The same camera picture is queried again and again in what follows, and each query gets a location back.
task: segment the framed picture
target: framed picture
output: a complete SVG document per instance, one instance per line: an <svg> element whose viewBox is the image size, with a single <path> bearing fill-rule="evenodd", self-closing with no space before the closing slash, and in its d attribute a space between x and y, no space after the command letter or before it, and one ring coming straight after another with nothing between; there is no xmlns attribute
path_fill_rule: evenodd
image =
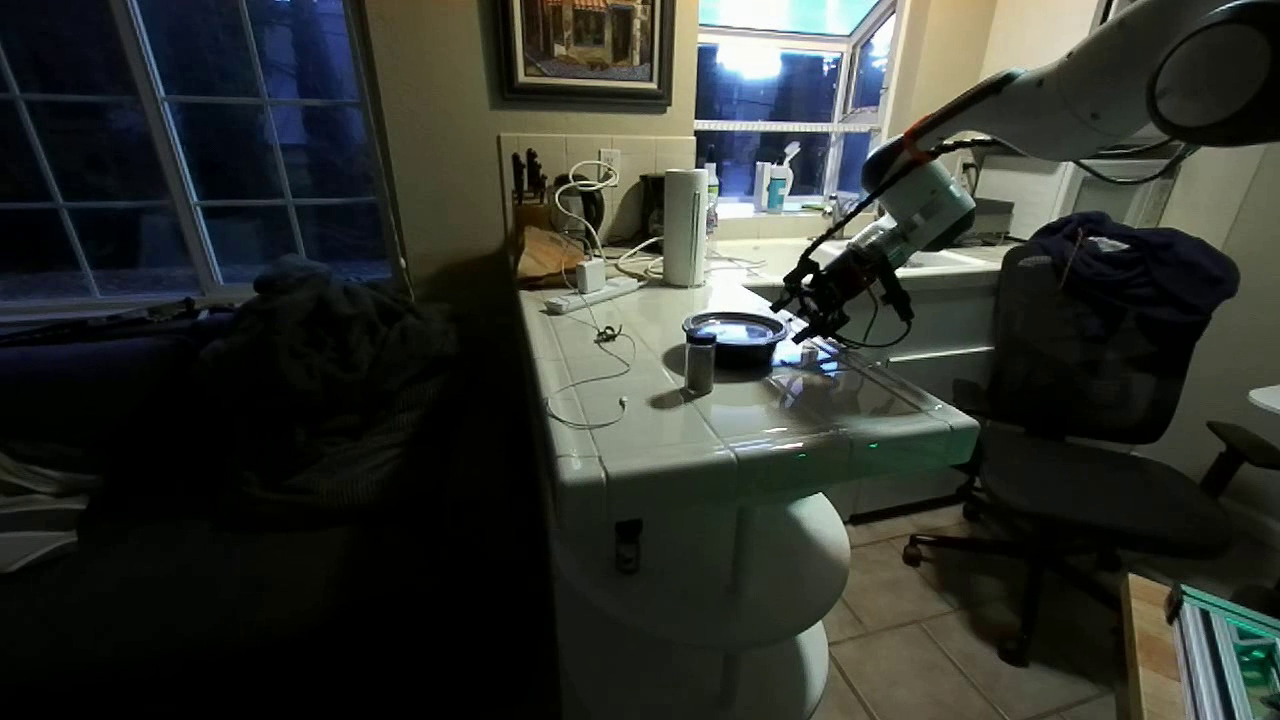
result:
<svg viewBox="0 0 1280 720"><path fill-rule="evenodd" d="M667 110L674 0L497 0L512 104Z"/></svg>

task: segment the tile floor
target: tile floor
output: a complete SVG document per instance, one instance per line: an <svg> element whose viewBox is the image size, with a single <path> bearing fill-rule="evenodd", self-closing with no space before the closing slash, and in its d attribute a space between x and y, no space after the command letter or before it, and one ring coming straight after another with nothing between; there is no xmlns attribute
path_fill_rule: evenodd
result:
<svg viewBox="0 0 1280 720"><path fill-rule="evenodd" d="M827 617L831 676L815 720L1125 720L1125 622L1046 578L1030 666L996 655L1017 628L1017 566L998 558L900 561L912 532L968 532L958 509L851 524L851 573ZM1239 587L1280 578L1239 541L1211 566L1141 561L1152 578Z"/></svg>

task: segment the chair backrest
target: chair backrest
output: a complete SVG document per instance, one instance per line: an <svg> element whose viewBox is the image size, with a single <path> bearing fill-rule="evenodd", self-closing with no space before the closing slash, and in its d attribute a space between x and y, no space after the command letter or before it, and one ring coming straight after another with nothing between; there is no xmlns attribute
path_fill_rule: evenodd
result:
<svg viewBox="0 0 1280 720"><path fill-rule="evenodd" d="M1117 446L1149 446L1167 427L1196 342L1211 307L1235 294L1235 266L1192 236L1159 236L1159 252L1117 252L1120 245L1095 245L1103 231L1111 230L1046 223L1005 255L983 395L992 422ZM1185 245L1196 266L1206 252L1211 266L1196 271L1220 287L1202 306L1171 307L1202 294ZM1196 287L1179 294L1159 266L1176 266L1179 284Z"/></svg>

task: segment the office chair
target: office chair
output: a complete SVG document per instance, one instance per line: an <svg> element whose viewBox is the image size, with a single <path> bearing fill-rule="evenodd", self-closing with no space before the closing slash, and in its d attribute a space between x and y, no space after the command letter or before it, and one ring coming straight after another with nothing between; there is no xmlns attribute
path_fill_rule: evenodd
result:
<svg viewBox="0 0 1280 720"><path fill-rule="evenodd" d="M1020 558L1020 628L998 646L1006 666L1026 666L1046 568L1117 608L1103 573L1125 552L1217 558L1232 545L1220 503L1196 479L1133 451L1167 427L1196 342L1235 294L1232 261L1192 236L1171 245L1117 261L1092 255L1079 230L1050 245L1035 231L996 277L992 373L983 389L957 383L957 406L983 427L963 470L963 516L986 520L996 538L917 532L904 566L933 552ZM1163 307L1163 294L1179 287L1157 287L1167 261L1179 284L1217 287L1189 287L1179 298L1192 306ZM1117 271L1088 266L1125 266L1133 287L1103 287Z"/></svg>

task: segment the couch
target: couch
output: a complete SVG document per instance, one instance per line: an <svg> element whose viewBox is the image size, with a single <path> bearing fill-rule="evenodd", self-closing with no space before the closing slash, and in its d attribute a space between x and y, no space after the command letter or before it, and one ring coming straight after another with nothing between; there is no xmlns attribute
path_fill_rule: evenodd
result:
<svg viewBox="0 0 1280 720"><path fill-rule="evenodd" d="M322 271L0 335L0 451L99 476L76 550L0 578L0 695L391 695L460 361L442 306Z"/></svg>

